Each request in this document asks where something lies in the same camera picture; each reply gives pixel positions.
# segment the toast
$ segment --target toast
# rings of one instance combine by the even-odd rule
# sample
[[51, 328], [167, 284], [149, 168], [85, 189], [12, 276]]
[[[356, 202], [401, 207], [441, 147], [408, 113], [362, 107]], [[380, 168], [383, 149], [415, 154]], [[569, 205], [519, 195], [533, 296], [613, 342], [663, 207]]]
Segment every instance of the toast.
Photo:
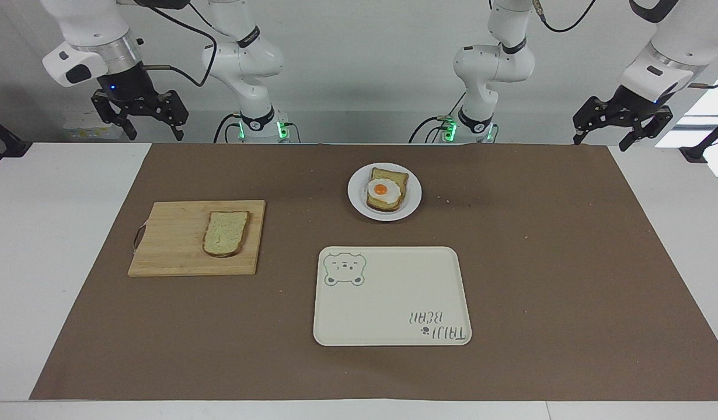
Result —
[[378, 167], [372, 168], [372, 177], [370, 178], [370, 181], [372, 179], [389, 179], [390, 181], [393, 181], [394, 183], [398, 184], [398, 186], [401, 188], [401, 195], [398, 197], [396, 202], [393, 203], [386, 203], [379, 199], [375, 199], [370, 196], [369, 192], [367, 192], [367, 205], [369, 207], [374, 208], [375, 210], [380, 210], [380, 212], [396, 212], [401, 207], [401, 204], [403, 203], [403, 199], [405, 198], [405, 192], [406, 192], [406, 184], [408, 182], [408, 174], [402, 173], [402, 172], [394, 172], [391, 170], [385, 170], [380, 169]]
[[249, 221], [249, 212], [210, 212], [204, 252], [216, 258], [237, 255], [245, 243]]

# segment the egg white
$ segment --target egg white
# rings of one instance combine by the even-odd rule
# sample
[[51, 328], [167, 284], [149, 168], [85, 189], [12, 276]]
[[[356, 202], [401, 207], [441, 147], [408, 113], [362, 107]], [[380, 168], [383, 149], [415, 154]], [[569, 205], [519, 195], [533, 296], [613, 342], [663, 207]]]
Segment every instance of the egg white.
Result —
[[[378, 195], [375, 193], [375, 186], [378, 184], [381, 184], [388, 188], [388, 192], [386, 192], [383, 195]], [[367, 186], [367, 194], [370, 195], [370, 197], [374, 199], [378, 199], [381, 202], [386, 202], [388, 204], [393, 204], [394, 202], [398, 201], [398, 199], [401, 197], [401, 188], [398, 186], [398, 184], [394, 183], [392, 179], [388, 178], [378, 178], [378, 179], [372, 179], [370, 181], [370, 184]]]

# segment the fried egg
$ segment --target fried egg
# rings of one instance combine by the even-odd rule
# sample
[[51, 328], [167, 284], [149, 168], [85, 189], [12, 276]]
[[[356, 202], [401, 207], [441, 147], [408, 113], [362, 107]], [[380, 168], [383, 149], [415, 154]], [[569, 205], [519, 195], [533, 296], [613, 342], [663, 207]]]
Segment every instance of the fried egg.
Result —
[[367, 194], [381, 202], [393, 204], [401, 197], [401, 188], [388, 178], [372, 179], [367, 187]]

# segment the toast with egg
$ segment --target toast with egg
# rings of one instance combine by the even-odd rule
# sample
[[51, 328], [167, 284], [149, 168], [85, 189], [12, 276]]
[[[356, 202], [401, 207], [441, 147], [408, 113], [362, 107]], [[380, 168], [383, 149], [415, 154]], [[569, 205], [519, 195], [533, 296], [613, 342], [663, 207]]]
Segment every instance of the toast with egg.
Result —
[[245, 243], [250, 212], [210, 212], [204, 252], [216, 258], [237, 255]]
[[407, 182], [407, 173], [373, 167], [367, 205], [380, 212], [396, 212], [405, 198]]

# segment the bear face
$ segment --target bear face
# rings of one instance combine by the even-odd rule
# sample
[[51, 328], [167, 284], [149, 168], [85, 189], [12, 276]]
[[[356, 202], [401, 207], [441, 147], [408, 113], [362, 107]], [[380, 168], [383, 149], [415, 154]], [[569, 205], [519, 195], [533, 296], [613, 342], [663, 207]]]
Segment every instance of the bear face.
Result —
[[325, 284], [335, 285], [338, 282], [351, 282], [353, 285], [364, 283], [364, 267], [367, 260], [361, 254], [338, 253], [330, 254], [322, 261], [325, 267]]

